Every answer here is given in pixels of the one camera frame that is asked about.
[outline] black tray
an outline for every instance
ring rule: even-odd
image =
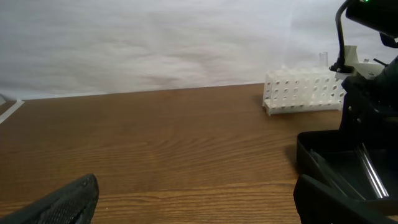
[[[330,180],[322,174],[309,151],[321,155],[331,168],[342,175],[365,200],[357,200],[384,215],[398,215],[398,142],[395,139],[370,138],[364,142],[386,190],[388,198],[377,199],[356,157],[350,138],[341,131],[313,131],[297,136],[297,162],[304,174],[328,185]]]

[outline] white paper wall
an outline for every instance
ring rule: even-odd
[[[261,83],[338,51],[342,0],[3,0],[0,93],[52,98]],[[378,33],[344,23],[360,56],[389,61]]]

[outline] brown wooden tabletop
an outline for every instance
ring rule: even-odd
[[[296,136],[341,112],[270,117],[262,88],[26,101],[0,124],[0,216],[94,173],[92,223],[300,223]]]

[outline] perforated rack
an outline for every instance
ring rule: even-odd
[[[346,94],[341,82],[326,67],[270,71],[262,105],[269,115],[341,110]]]

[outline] wood grain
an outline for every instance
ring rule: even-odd
[[[94,173],[95,223],[297,222],[295,138],[338,128],[341,113],[269,117],[261,94],[242,85],[27,101],[0,124],[0,214]],[[218,192],[236,207],[206,199]]]

